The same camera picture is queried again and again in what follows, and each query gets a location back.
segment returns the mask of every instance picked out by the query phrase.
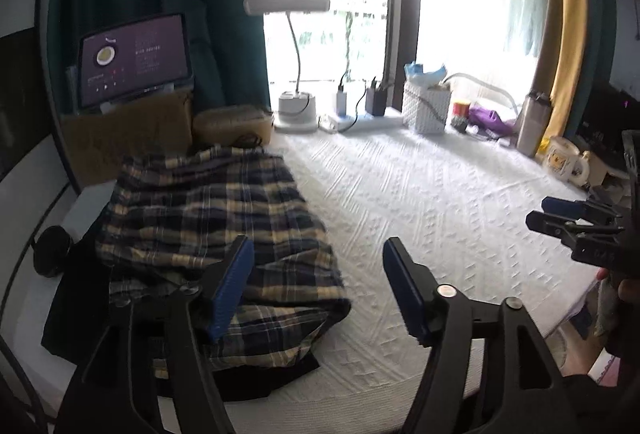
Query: blue gripper pad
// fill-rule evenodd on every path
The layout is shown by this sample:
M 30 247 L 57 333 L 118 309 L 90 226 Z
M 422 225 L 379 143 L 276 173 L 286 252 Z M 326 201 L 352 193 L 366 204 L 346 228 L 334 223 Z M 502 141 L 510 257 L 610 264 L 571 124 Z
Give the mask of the blue gripper pad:
M 229 328 L 246 280 L 254 268 L 254 242 L 247 238 L 242 239 L 239 248 L 235 252 L 232 251 L 232 259 L 223 261 L 229 262 L 229 266 L 213 296 L 213 317 L 207 329 L 212 342 L 218 340 Z
M 427 325 L 427 308 L 438 287 L 436 279 L 429 268 L 413 262 L 397 237 L 391 237 L 385 242 L 382 265 L 408 333 L 417 338 L 421 345 L 432 345 L 433 335 Z
M 564 199 L 546 197 L 542 200 L 542 210 L 547 214 L 562 216 L 577 221 L 584 213 L 584 205 L 580 201 L 567 201 Z

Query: water bottle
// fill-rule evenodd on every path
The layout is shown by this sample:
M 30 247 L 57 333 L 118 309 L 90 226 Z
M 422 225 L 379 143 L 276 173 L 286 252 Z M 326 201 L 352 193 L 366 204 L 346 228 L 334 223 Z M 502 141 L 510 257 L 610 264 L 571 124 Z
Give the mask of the water bottle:
M 551 109 L 548 94 L 529 91 L 516 121 L 516 149 L 524 156 L 536 155 L 551 119 Z

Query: wicker basket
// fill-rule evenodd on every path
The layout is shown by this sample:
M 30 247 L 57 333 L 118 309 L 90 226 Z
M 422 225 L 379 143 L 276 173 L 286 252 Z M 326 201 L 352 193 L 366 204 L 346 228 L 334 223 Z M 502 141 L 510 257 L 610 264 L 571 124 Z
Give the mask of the wicker basket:
M 447 125 L 451 91 L 448 86 L 420 87 L 407 81 L 402 120 L 417 134 L 442 134 Z

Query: finger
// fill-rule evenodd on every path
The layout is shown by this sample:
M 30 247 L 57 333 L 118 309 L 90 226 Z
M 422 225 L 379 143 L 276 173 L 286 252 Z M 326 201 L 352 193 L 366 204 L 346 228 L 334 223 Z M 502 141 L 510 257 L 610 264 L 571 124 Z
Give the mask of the finger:
M 597 280 L 605 280 L 609 276 L 609 270 L 606 268 L 600 268 L 596 274 Z
M 640 280 L 625 279 L 620 283 L 618 295 L 621 300 L 630 304 L 640 304 Z

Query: mug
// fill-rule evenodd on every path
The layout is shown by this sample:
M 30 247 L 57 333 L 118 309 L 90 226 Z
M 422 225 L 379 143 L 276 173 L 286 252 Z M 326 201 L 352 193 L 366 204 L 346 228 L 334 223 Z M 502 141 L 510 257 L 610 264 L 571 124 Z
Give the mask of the mug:
M 549 140 L 544 167 L 559 180 L 570 181 L 579 187 L 589 179 L 589 160 L 567 138 L 556 136 Z

